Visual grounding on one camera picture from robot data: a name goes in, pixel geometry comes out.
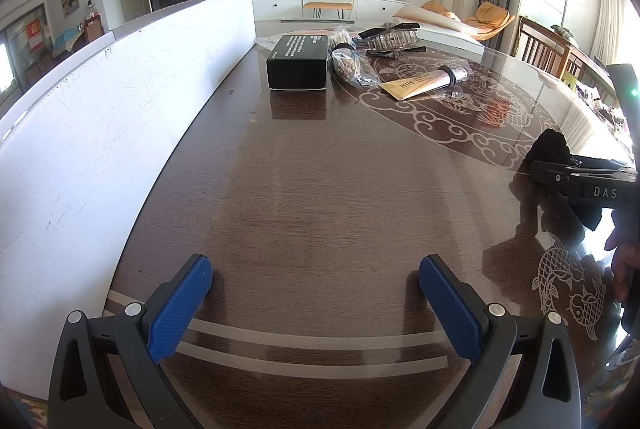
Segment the person right hand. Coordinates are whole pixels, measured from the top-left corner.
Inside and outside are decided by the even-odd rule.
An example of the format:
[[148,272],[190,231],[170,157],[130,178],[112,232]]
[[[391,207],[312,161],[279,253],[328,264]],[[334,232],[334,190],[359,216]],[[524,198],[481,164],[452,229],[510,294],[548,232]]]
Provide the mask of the person right hand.
[[613,273],[612,289],[616,300],[623,305],[627,301],[629,293],[628,274],[631,270],[638,270],[639,268],[639,243],[623,241],[623,238],[620,237],[620,229],[618,228],[620,211],[614,210],[612,212],[612,220],[614,221],[614,230],[605,241],[604,249],[606,251],[614,251],[611,263]]

